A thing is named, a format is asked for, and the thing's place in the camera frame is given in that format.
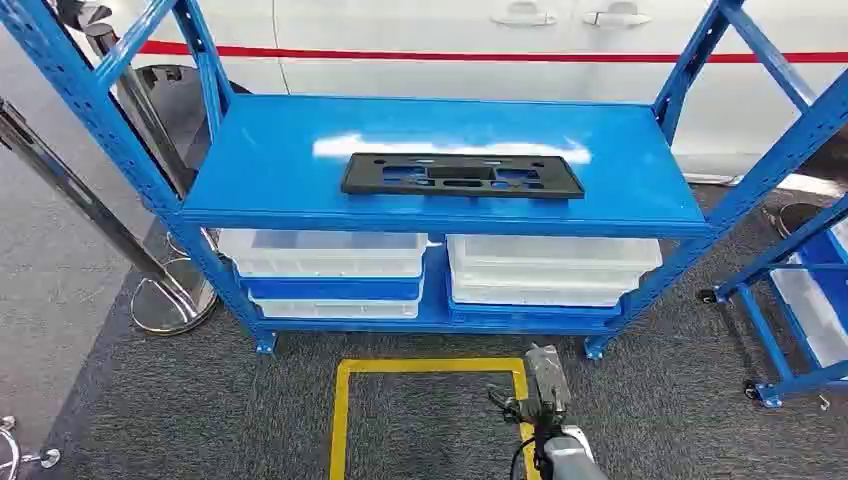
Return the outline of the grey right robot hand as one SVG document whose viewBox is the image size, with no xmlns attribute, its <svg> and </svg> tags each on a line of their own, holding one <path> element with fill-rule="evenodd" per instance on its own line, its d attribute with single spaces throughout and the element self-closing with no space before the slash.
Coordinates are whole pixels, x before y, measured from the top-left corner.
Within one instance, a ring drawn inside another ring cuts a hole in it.
<svg viewBox="0 0 848 480">
<path fill-rule="evenodd" d="M 508 397 L 492 384 L 487 386 L 487 397 L 507 423 L 526 423 L 543 430 L 555 428 L 564 421 L 572 399 L 559 353 L 554 345 L 533 343 L 525 360 L 535 380 L 534 398 Z"/>
</svg>

